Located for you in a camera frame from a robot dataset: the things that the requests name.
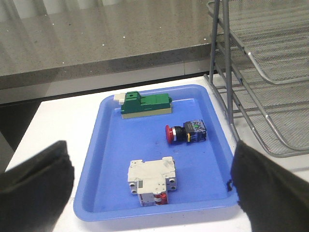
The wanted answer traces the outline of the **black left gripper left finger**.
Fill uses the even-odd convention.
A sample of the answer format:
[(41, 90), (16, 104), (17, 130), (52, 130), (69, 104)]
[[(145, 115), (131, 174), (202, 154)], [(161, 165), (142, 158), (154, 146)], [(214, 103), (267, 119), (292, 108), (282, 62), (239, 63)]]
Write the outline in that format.
[(74, 183), (66, 141), (57, 141), (0, 175), (0, 230), (51, 232)]

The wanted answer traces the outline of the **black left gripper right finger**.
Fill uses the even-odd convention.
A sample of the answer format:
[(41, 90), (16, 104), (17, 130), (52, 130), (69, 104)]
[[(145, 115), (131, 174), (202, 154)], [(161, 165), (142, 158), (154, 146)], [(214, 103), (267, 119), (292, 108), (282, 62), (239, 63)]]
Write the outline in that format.
[(307, 232), (309, 184), (263, 154), (238, 141), (232, 184), (253, 232)]

